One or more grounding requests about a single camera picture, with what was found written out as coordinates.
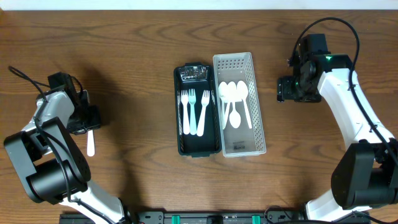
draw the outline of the black tray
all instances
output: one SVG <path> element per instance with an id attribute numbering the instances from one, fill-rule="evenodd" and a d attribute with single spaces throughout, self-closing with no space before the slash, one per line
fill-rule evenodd
<path id="1" fill-rule="evenodd" d="M 206 70 L 206 75 L 198 75 L 200 69 Z M 192 76 L 181 76 L 180 71 L 191 71 Z M 206 157 L 221 150 L 220 146 L 220 125 L 218 121 L 218 105 L 216 103 L 216 83 L 214 81 L 213 68 L 200 62 L 186 63 L 184 66 L 174 69 L 174 88 L 175 88 L 175 112 L 177 117 L 177 147 L 182 156 Z M 197 135 L 184 134 L 183 106 L 181 104 L 181 90 L 195 89 L 197 102 L 195 103 L 195 115 L 197 124 L 201 112 L 201 97 L 203 91 L 210 90 L 210 102 L 206 108 L 205 130 L 202 137 Z M 188 117 L 190 118 L 190 105 L 188 103 Z"/>

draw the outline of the white wall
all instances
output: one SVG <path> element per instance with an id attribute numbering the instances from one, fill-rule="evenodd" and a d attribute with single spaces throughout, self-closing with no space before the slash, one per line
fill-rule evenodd
<path id="1" fill-rule="evenodd" d="M 0 0 L 5 10 L 398 9 L 398 0 Z"/>

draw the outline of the white fork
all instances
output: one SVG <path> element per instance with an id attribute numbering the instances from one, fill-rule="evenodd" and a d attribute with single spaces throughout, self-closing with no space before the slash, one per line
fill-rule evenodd
<path id="1" fill-rule="evenodd" d="M 203 132 L 205 130 L 206 107 L 207 105 L 209 105 L 209 99 L 210 99 L 210 91 L 205 90 L 201 98 L 201 113 L 200 113 L 200 118 L 198 123 L 198 133 L 197 133 L 199 137 L 203 135 Z"/>
<path id="2" fill-rule="evenodd" d="M 189 134 L 189 120 L 188 120 L 188 92 L 186 90 L 182 90 L 181 91 L 181 103 L 183 106 L 183 110 L 184 110 L 184 117 L 183 117 L 183 132 L 184 134 Z"/>
<path id="3" fill-rule="evenodd" d="M 197 134 L 197 118 L 195 117 L 195 103 L 197 102 L 197 95 L 194 89 L 189 90 L 188 96 L 189 104 L 191 105 L 191 118 L 190 118 L 190 129 L 191 135 Z"/>

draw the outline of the spoon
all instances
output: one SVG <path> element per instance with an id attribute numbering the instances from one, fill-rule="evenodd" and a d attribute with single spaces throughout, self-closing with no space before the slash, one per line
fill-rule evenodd
<path id="1" fill-rule="evenodd" d="M 246 114 L 246 119 L 248 121 L 249 129 L 251 129 L 251 119 L 248 110 L 248 105 L 246 104 L 246 98 L 248 97 L 249 94 L 248 86 L 243 81 L 239 81 L 236 88 L 238 90 L 239 97 L 243 100 L 244 112 Z"/>
<path id="2" fill-rule="evenodd" d="M 226 84 L 226 82 L 221 82 L 220 85 L 218 86 L 218 94 L 220 96 L 221 99 L 221 120 L 223 122 L 223 129 L 225 129 L 225 125 L 226 125 L 226 120 L 228 119 L 228 114 L 226 114 L 225 110 L 224 110 L 224 103 L 225 101 L 228 101 L 228 86 Z"/>
<path id="3" fill-rule="evenodd" d="M 232 108 L 233 108 L 231 114 L 229 115 L 229 122 L 231 123 L 233 128 L 238 128 L 239 125 L 241 124 L 241 115 L 239 115 L 239 113 L 236 111 L 235 108 L 235 101 L 238 99 L 235 82 L 230 82 L 228 84 L 228 90 L 229 90 L 228 99 L 230 102 L 232 102 Z"/>

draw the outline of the wooden surface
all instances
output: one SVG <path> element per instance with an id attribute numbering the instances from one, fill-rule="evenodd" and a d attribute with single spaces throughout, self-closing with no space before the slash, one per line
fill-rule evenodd
<path id="1" fill-rule="evenodd" d="M 276 102 L 278 77 L 301 31 L 326 16 L 352 23 L 361 40 L 356 71 L 383 124 L 398 136 L 397 11 L 75 11 L 0 15 L 0 139 L 21 130 L 37 91 L 7 71 L 13 65 L 46 82 L 58 71 L 76 76 L 100 108 L 92 178 L 137 210 L 264 211 L 298 207 L 330 188 L 344 154 L 325 101 Z M 326 33 L 333 53 L 353 57 L 354 37 L 337 22 Z M 215 54 L 251 52 L 267 153 L 192 159 L 177 152 L 172 72 L 185 62 L 212 64 Z M 85 154 L 86 136 L 73 137 Z M 371 212 L 398 218 L 398 206 Z M 72 209 L 35 204 L 0 150 L 0 223 L 57 223 Z"/>

